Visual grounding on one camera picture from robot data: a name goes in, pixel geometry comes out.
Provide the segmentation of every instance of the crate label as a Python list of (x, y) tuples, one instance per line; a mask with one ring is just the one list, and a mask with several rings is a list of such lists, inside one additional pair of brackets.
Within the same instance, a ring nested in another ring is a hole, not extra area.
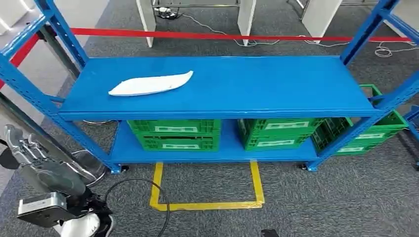
[(198, 132), (197, 127), (162, 127), (155, 126), (155, 132)]
[(295, 140), (285, 140), (285, 141), (273, 141), (273, 142), (259, 142), (258, 147), (271, 147), (271, 146), (283, 146), (283, 145), (292, 145)]
[(361, 134), (355, 139), (372, 139), (372, 138), (383, 138), (385, 133), (377, 133), (377, 134)]
[(265, 130), (268, 129), (282, 129), (282, 128), (298, 128), (298, 127), (308, 127), (310, 124), (309, 121), (306, 122), (285, 122), (285, 123), (269, 123)]
[(361, 152), (363, 151), (363, 147), (354, 147), (354, 148), (342, 148), (338, 152)]
[(163, 144), (163, 149), (199, 149), (199, 145)]

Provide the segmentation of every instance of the blue shelf board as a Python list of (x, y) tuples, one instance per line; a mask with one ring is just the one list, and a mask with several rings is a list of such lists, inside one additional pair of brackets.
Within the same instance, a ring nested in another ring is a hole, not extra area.
[[(130, 78), (194, 71), (182, 87), (115, 97)], [(372, 107), (337, 56), (90, 58), (59, 110), (67, 120), (368, 117)]]
[(142, 149), (126, 121), (118, 127), (111, 150), (112, 163), (155, 163), (155, 162), (245, 162), (257, 161), (310, 161), (317, 154), (311, 139), (298, 149), (247, 152), (244, 150), (234, 119), (223, 121), (218, 152), (148, 152)]

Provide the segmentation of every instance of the green plastic crate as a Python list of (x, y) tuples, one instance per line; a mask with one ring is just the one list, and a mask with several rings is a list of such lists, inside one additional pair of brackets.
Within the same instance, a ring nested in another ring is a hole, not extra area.
[(243, 119), (238, 120), (239, 135), (246, 151), (264, 151), (274, 149), (295, 149), (298, 148), (310, 135), (297, 136), (274, 136), (249, 133)]
[[(373, 96), (382, 95), (375, 85), (360, 85), (361, 87), (370, 87)], [(333, 137), (339, 136), (347, 128), (352, 127), (354, 124), (350, 118), (328, 118), (324, 124), (328, 127)], [(407, 127), (405, 119), (395, 110), (389, 115), (378, 121), (375, 125), (371, 126), (363, 134), (356, 137), (352, 144), (380, 144), (388, 138), (397, 134), (400, 130)]]
[(244, 119), (246, 127), (254, 135), (311, 135), (324, 118), (268, 118)]
[(219, 135), (214, 136), (172, 136), (137, 135), (146, 151), (218, 151)]
[(135, 134), (141, 133), (171, 133), (181, 135), (219, 134), (221, 130), (220, 119), (185, 119), (185, 120), (128, 120), (128, 124)]
[[(313, 133), (312, 138), (317, 152), (320, 152), (322, 149), (324, 149), (324, 147), (327, 146), (327, 144), (335, 139), (325, 124), (322, 124), (317, 128), (317, 130)], [(363, 155), (377, 145), (378, 144), (349, 144), (341, 148), (334, 155)]]

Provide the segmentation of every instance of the yellow tape rectangle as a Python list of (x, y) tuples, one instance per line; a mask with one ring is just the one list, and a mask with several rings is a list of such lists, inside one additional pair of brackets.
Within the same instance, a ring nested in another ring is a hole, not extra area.
[[(225, 210), (225, 209), (249, 209), (262, 208), (265, 203), (262, 181), (260, 179), (259, 167), (256, 161), (250, 162), (251, 176), (253, 180), (254, 194), (256, 201), (239, 202), (202, 202), (202, 203), (170, 203), (170, 211), (177, 210)], [(153, 182), (161, 186), (163, 176), (163, 163), (156, 163)], [(166, 211), (167, 205), (159, 203), (160, 190), (153, 186), (151, 188), (150, 206), (159, 210)]]

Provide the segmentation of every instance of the red barrier rope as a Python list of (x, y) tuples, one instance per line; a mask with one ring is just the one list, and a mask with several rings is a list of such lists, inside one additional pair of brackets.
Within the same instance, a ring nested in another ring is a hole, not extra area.
[[(38, 40), (39, 40), (39, 37), (37, 34), (34, 34), (32, 37), (30, 37), (29, 40), (26, 41), (26, 43), (15, 53), (15, 55), (10, 60), (10, 62), (15, 67), (19, 67), (19, 65), (23, 62), (26, 56), (28, 56), (29, 52), (31, 52), (32, 48), (34, 48)], [(0, 89), (3, 86), (4, 86), (4, 82), (0, 80)]]
[[(89, 29), (71, 28), (75, 35), (80, 36), (114, 36), (114, 37), (156, 37), (156, 38), (176, 38), (176, 39), (201, 39), (201, 40), (321, 40), (321, 41), (342, 41), (349, 42), (353, 37), (300, 37), (300, 36), (242, 36), (242, 35), (222, 35), (213, 33), (189, 33), (189, 32), (162, 32), (162, 31), (137, 31), (120, 29)], [(409, 38), (402, 37), (371, 37), (370, 41), (389, 42), (402, 41), (409, 42)]]

